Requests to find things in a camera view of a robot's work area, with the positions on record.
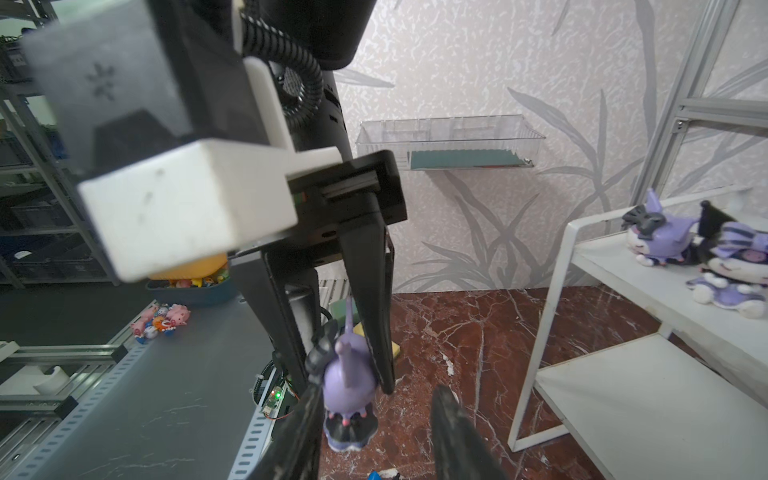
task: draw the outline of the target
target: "striped purple bow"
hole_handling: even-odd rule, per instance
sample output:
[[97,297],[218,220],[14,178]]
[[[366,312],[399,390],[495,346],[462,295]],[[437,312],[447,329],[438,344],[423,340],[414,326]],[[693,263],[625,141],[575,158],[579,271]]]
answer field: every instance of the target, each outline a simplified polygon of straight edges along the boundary
[[712,253],[720,258],[731,257],[739,250],[768,253],[768,233],[758,232],[741,222],[726,222],[720,228],[720,239]]

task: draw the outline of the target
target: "black flag-shaped toy ear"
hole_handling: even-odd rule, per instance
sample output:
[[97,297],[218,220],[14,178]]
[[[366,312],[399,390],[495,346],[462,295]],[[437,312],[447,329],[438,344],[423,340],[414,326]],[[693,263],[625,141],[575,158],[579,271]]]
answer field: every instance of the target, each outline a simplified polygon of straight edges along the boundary
[[640,232],[637,237],[642,240],[652,240],[654,231],[667,222],[667,218],[664,214],[648,212],[645,209],[645,205],[637,205],[635,208],[625,213],[621,219],[624,221],[624,223],[621,224],[622,227],[628,227],[629,225],[636,226],[637,231]]
[[704,238],[712,238],[726,222],[735,222],[736,219],[726,214],[721,209],[713,206],[708,200],[701,202],[701,218],[699,219],[699,235]]

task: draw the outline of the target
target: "white metal cart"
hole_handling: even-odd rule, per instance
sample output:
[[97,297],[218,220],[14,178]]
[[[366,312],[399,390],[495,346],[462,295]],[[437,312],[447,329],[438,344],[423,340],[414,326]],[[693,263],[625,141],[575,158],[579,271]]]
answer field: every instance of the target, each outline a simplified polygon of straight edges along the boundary
[[[768,221],[741,211],[749,190],[722,187],[662,204],[707,199],[766,230]],[[585,227],[621,218],[627,210],[574,220],[565,228],[510,449],[571,433],[606,478],[765,479],[768,409],[759,401],[768,400],[768,319],[694,302],[685,281],[698,275],[697,267],[642,266],[626,248],[625,232],[576,242]],[[539,369],[571,263],[656,316],[662,322],[658,333]],[[673,331],[722,377],[669,343]],[[563,425],[519,439],[533,388]]]

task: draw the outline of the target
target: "gray conveyor surface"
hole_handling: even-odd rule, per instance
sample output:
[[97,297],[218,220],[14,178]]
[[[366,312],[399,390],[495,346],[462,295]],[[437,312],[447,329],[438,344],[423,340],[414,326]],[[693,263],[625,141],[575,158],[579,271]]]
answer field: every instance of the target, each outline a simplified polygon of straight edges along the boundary
[[226,479],[272,344],[247,303],[191,309],[153,340],[34,478]]

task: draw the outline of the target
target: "small toy pile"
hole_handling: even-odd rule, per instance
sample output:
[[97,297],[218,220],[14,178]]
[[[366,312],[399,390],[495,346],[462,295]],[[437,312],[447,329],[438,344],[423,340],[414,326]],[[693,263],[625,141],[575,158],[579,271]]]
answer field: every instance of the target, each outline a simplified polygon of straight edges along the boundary
[[230,277],[230,271],[226,266],[216,270],[212,275],[203,278],[190,278],[183,280],[168,280],[166,288],[204,288],[222,283]]
[[174,303],[169,307],[167,303],[162,303],[141,312],[139,319],[131,324],[131,329],[136,341],[145,344],[161,333],[173,335],[177,326],[187,325],[189,318],[190,310],[184,305]]

